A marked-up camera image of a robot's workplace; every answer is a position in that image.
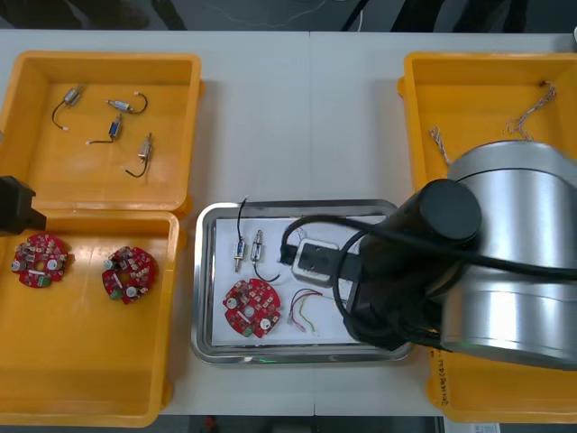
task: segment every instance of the metal tray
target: metal tray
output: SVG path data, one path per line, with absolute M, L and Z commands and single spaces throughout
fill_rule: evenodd
M 237 218 L 239 205 L 218 203 L 207 207 L 197 221 L 195 282 L 191 344 L 197 357 L 210 364 L 340 363 L 400 360 L 411 351 L 395 351 L 359 343 L 294 345 L 213 345 L 216 221 Z M 327 200 L 246 203 L 243 219 L 287 218 L 314 214 L 346 217 L 386 216 L 396 207 L 384 200 Z

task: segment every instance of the tray rim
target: tray rim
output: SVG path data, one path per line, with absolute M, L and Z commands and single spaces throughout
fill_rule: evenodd
M 270 202 L 247 202 L 245 211 L 255 208 L 273 208 L 276 210 L 291 207 L 381 207 L 387 211 L 396 209 L 392 203 L 380 199 L 353 199 L 353 200 L 298 200 L 298 201 L 270 201 Z M 218 349 L 228 349 L 222 355 L 216 353 L 212 346 L 206 344 L 203 337 L 205 330 L 205 303 L 207 300 L 206 285 L 210 284 L 212 274 L 208 268 L 209 262 L 205 253 L 208 241 L 214 240 L 214 234 L 207 230 L 208 224 L 217 220 L 210 220 L 211 213 L 219 209 L 238 209 L 240 203 L 215 203 L 203 209 L 197 220 L 195 240 L 195 270 L 193 290 L 193 321 L 190 331 L 190 344 L 192 351 L 198 359 L 208 364 L 300 364 L 300 363 L 339 363 L 360 361 L 399 361 L 404 359 L 412 350 L 411 344 L 405 344 L 395 351 L 387 351 L 367 345 L 258 345 L 251 346 L 253 353 L 246 356 L 239 346 L 219 346 Z M 295 214 L 275 217 L 295 217 Z M 303 349 L 314 348 L 311 354 L 303 353 Z

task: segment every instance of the white wire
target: white wire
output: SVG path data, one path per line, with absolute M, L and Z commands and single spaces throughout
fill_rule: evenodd
M 361 14 L 359 14 L 359 28 L 357 29 L 357 32 L 360 32 L 362 28 L 362 11 Z
M 267 27 L 269 29 L 278 29 L 279 27 L 284 27 L 286 25 L 289 25 L 292 21 L 296 20 L 297 18 L 300 18 L 303 15 L 312 14 L 313 12 L 318 11 L 321 7 L 323 7 L 325 5 L 326 2 L 328 2 L 328 0 L 323 0 L 321 3 L 319 3 L 317 6 L 313 7 L 312 9 L 309 9 L 307 11 L 299 12 L 298 14 L 292 15 L 286 21 L 284 21 L 282 23 L 278 23 L 278 24 L 251 23 L 250 21 L 244 21 L 244 20 L 240 20 L 238 18 L 234 18 L 229 13 L 227 13 L 225 11 L 225 9 L 222 9 L 216 5 L 211 5 L 209 3 L 205 3 L 205 6 L 208 7 L 209 9 L 213 9 L 214 11 L 220 12 L 231 23 L 238 23 L 238 24 L 247 25 L 250 27 Z

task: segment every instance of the orange plastic bin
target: orange plastic bin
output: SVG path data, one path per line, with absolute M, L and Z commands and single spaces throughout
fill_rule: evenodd
M 73 107 L 54 107 L 86 86 Z M 0 115 L 0 175 L 27 183 L 47 232 L 69 245 L 60 282 L 36 290 L 11 272 L 14 248 L 32 232 L 0 238 L 0 424 L 144 427 L 171 397 L 167 382 L 176 263 L 186 233 L 176 216 L 191 207 L 200 59 L 192 54 L 30 51 L 14 64 Z M 105 99 L 140 107 L 124 115 L 114 143 L 105 139 L 117 112 Z M 151 164 L 139 179 L 137 152 L 153 134 Z M 159 275 L 132 305 L 111 301 L 103 260 L 138 246 Z
M 11 174 L 37 193 L 38 209 L 168 210 L 182 216 L 191 208 L 188 175 L 192 158 L 200 59 L 193 54 L 28 51 L 15 62 L 0 116 L 5 138 L 0 174 Z M 71 88 L 83 84 L 73 107 L 53 109 Z M 140 108 L 124 115 L 120 136 L 106 140 L 118 112 L 106 99 Z M 140 179 L 141 143 L 152 133 L 148 172 Z
M 505 132 L 554 83 L 556 98 L 525 124 L 535 140 L 577 157 L 577 55 L 415 52 L 398 82 L 404 98 L 415 189 L 446 176 L 429 131 L 451 159 L 481 144 L 521 138 Z M 458 422 L 577 422 L 577 373 L 431 351 L 429 400 Z

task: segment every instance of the white table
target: white table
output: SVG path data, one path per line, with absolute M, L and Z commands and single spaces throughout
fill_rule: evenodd
M 0 46 L 0 99 L 15 57 L 26 50 L 198 54 L 206 93 L 190 180 L 196 215 L 210 203 L 247 194 L 400 204 L 412 191 L 396 88 L 409 52 L 572 51 L 573 42 L 571 35 L 0 31 Z M 391 364 L 218 367 L 198 361 L 189 345 L 188 252 L 175 295 L 169 361 L 175 392 L 164 413 L 440 414 L 426 399 L 425 349 Z

